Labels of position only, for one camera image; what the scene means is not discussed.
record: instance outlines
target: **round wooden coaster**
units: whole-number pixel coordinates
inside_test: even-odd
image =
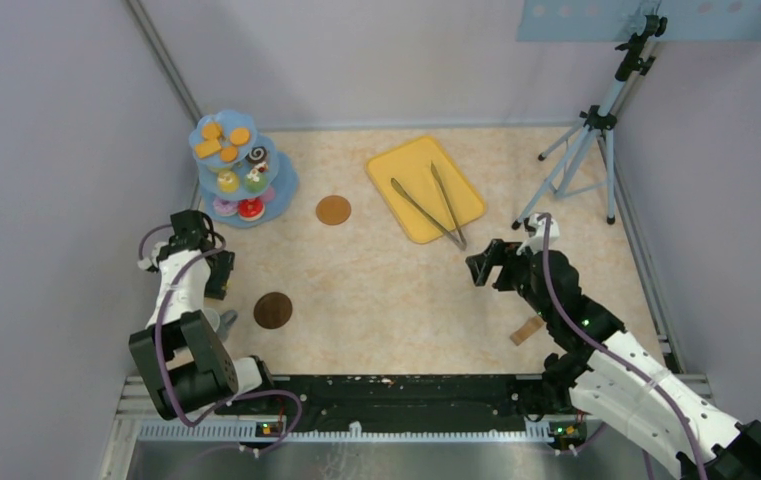
[[[280,328],[292,318],[292,301],[280,292],[266,293],[253,307],[253,318],[262,328]]]
[[[339,225],[351,216],[351,202],[338,195],[324,197],[315,207],[315,216],[325,225]]]

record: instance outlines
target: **tripod leg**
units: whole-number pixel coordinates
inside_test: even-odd
[[[607,223],[616,223],[616,169],[615,169],[615,132],[607,130],[604,134],[607,147]]]
[[[542,195],[545,194],[545,192],[548,191],[548,189],[551,187],[551,185],[554,182],[554,179],[557,178],[557,175],[559,175],[560,171],[562,171],[563,167],[566,163],[568,163],[568,160],[570,158],[574,158],[574,156],[577,154],[577,150],[580,148],[580,138],[577,138],[574,140],[574,142],[571,143],[571,145],[568,147],[568,150],[566,151],[565,155],[563,155],[563,158],[560,159],[559,162],[557,162],[556,165],[554,165],[554,169],[551,170],[551,173],[548,174],[548,178],[545,179],[544,182],[542,182],[542,185],[539,187],[539,190],[536,191],[536,194],[533,195],[533,198],[530,199],[529,202],[527,202],[527,206],[524,207],[524,211],[521,212],[521,215],[518,216],[518,218],[513,222],[512,229],[518,230],[518,227],[521,226],[521,222],[524,221],[525,218],[527,218],[528,215],[530,215],[530,212],[533,210],[533,207],[536,206],[536,202],[539,201],[540,198],[542,198]]]
[[[581,132],[580,136],[575,140],[582,140],[582,143],[580,144],[580,149],[577,151],[577,154],[574,156],[574,160],[571,161],[568,171],[566,171],[562,180],[560,180],[560,186],[557,188],[556,192],[557,198],[563,198],[565,196],[566,190],[568,190],[568,185],[571,183],[571,179],[574,178],[574,174],[577,173],[580,164],[586,159],[586,154],[589,153],[589,147],[592,146],[592,141],[595,140],[597,135],[597,131],[593,132],[587,129]]]
[[[575,122],[574,125],[572,125],[572,127],[566,133],[564,133],[562,137],[558,138],[557,141],[554,142],[550,147],[548,147],[547,150],[545,150],[544,152],[540,153],[539,154],[539,161],[541,162],[542,160],[545,160],[545,158],[547,158],[548,155],[551,154],[551,152],[556,150],[557,147],[559,147],[560,145],[562,145],[563,142],[568,140],[568,138],[570,136],[574,135],[574,132],[580,130],[580,127],[583,126],[583,121],[584,120],[581,118],[580,120]]]

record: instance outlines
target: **white backdrop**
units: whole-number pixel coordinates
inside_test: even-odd
[[[562,123],[613,44],[518,43],[522,0],[144,0],[204,113],[263,128]]]

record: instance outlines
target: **blue perforated panel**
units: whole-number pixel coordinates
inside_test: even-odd
[[[523,42],[625,41],[659,4],[664,41],[761,40],[761,0],[526,0]]]

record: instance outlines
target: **brown coaster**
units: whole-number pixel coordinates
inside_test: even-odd
[[[510,335],[510,340],[512,340],[517,347],[521,345],[525,340],[530,338],[530,336],[536,333],[540,328],[542,328],[543,325],[545,325],[545,321],[542,320],[541,317],[530,317],[524,326]]]
[[[253,318],[262,328],[280,328],[292,318],[292,301],[280,292],[266,293],[253,307]]]
[[[351,216],[351,202],[338,195],[324,197],[315,207],[315,216],[325,225],[344,223]]]

